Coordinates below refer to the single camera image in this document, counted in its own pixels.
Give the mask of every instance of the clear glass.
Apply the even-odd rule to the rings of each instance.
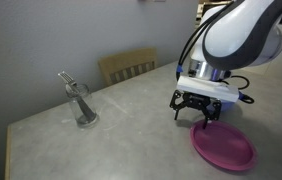
[[[79,127],[92,127],[98,120],[92,95],[85,84],[76,86],[79,94],[68,93],[69,105]]]

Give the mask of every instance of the gray table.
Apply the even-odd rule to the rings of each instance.
[[[189,128],[203,119],[193,109],[173,120],[176,63],[93,93],[100,121],[80,129],[68,104],[10,125],[7,176],[11,180],[282,179],[282,81],[244,71],[252,84],[242,102],[220,120],[255,145],[257,166],[229,172],[207,163],[190,142]]]

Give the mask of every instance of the pink plate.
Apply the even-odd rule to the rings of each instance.
[[[203,129],[203,123],[204,120],[196,122],[190,134],[194,148],[203,158],[233,171],[254,167],[256,150],[242,132],[220,121],[212,121]]]

